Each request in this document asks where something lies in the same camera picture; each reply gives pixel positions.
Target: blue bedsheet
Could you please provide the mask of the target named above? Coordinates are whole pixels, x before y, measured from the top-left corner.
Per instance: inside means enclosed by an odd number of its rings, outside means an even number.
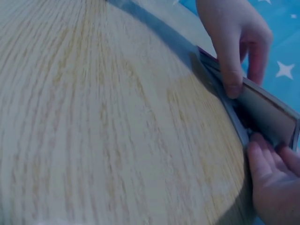
[[[249,0],[249,2],[263,16],[274,34],[262,86],[300,113],[300,1]],[[195,0],[180,0],[180,3],[198,15]],[[242,67],[247,70],[247,59]]]

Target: wooden table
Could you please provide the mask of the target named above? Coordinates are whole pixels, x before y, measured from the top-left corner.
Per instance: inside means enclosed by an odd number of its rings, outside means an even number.
[[[0,0],[0,224],[251,224],[196,44],[169,0]]]

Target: finger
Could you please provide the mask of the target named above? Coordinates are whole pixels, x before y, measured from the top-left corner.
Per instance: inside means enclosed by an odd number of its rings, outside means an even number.
[[[248,45],[245,42],[240,42],[240,62],[242,63],[248,53]]]
[[[243,70],[240,65],[240,35],[230,35],[213,40],[221,67],[223,85],[228,97],[237,98],[241,93]]]
[[[282,158],[274,151],[273,146],[267,142],[267,146],[268,149],[271,152],[271,155],[273,157],[274,163],[275,163],[275,167],[279,170],[282,171],[284,173],[289,173],[289,169],[286,167],[285,163],[283,162]]]
[[[261,85],[272,43],[272,34],[268,29],[257,31],[256,39],[249,43],[248,79]]]
[[[256,142],[250,142],[247,149],[251,177],[253,186],[259,185],[264,178],[272,174],[271,167],[265,157],[262,149]]]
[[[279,145],[276,150],[288,169],[300,177],[300,155],[286,145]]]
[[[267,142],[263,138],[263,136],[259,133],[255,133],[251,136],[251,141],[258,143],[259,147],[262,150],[262,154],[266,159],[267,163],[270,165],[271,169],[275,170],[275,162],[273,156],[271,155],[271,151],[268,148]]]

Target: fingernail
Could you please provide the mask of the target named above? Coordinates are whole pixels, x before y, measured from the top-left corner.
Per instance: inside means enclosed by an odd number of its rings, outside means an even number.
[[[238,85],[226,86],[225,89],[229,98],[237,98],[241,92],[241,87]]]

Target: hand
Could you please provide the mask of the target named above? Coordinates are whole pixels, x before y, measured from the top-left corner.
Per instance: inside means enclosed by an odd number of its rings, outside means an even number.
[[[230,98],[241,92],[241,62],[249,55],[247,77],[261,85],[273,35],[247,0],[196,0],[199,17],[211,37]]]
[[[281,145],[277,153],[260,134],[248,146],[253,203],[265,224],[300,224],[300,155]]]

